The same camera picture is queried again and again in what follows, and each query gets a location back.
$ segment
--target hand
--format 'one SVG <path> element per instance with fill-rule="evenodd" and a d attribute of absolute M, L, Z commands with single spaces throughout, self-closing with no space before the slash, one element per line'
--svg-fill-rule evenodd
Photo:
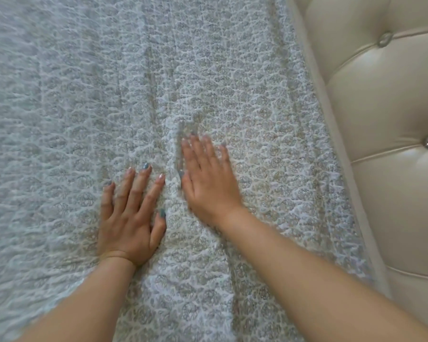
<path fill-rule="evenodd" d="M 97 244 L 100 259 L 125 258 L 139 267 L 157 250 L 166 230 L 165 210 L 161 209 L 156 215 L 153 228 L 151 216 L 165 184 L 165 175 L 160 174 L 141 204 L 151 170 L 146 164 L 134 180 L 135 170 L 129 168 L 114 205 L 115 184 L 111 183 L 104 188 Z"/>
<path fill-rule="evenodd" d="M 228 151 L 221 145 L 222 158 L 216 156 L 211 138 L 190 136 L 192 146 L 183 139 L 182 148 L 188 172 L 181 176 L 188 206 L 206 224 L 221 227 L 222 218 L 242 208 L 241 195 L 231 170 Z"/>

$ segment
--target tufted headboard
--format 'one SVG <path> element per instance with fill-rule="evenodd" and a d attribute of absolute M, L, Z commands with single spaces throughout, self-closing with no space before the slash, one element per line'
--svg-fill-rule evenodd
<path fill-rule="evenodd" d="M 428 0 L 288 0 L 377 288 L 428 324 Z"/>

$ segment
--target person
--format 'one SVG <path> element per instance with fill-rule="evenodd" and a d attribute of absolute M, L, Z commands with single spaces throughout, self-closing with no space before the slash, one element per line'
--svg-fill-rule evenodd
<path fill-rule="evenodd" d="M 207 136 L 182 141 L 187 171 L 181 182 L 188 206 L 217 227 L 267 283 L 307 341 L 427 341 L 428 327 L 337 266 L 299 247 L 255 218 L 242 204 L 226 146 L 218 159 Z M 54 310 L 19 342 L 109 342 L 133 273 L 156 251 L 165 233 L 165 212 L 151 229 L 161 174 L 144 196 L 151 167 L 128 169 L 113 204 L 115 184 L 101 200 L 100 262 Z"/>

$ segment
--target patterned fabric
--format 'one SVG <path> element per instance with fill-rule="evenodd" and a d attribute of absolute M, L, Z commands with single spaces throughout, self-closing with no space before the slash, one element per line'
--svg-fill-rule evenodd
<path fill-rule="evenodd" d="M 250 265 L 188 211 L 177 169 L 192 129 L 227 141 L 257 216 L 371 280 L 287 11 L 285 0 L 0 0 L 0 341 L 92 270 L 102 185 L 144 162 L 166 173 L 168 228 L 115 340 L 301 340 Z"/>

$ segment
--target person's left hand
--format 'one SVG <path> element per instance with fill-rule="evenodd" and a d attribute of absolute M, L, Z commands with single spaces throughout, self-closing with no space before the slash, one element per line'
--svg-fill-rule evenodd
<path fill-rule="evenodd" d="M 156 215 L 152 228 L 151 217 L 165 184 L 165 175 L 160 174 L 141 203 L 150 173 L 151 167 L 146 164 L 135 178 L 135 170 L 129 168 L 114 205 L 115 183 L 104 188 L 97 243 L 100 260 L 125 258 L 139 267 L 157 250 L 166 230 L 165 210 Z"/>

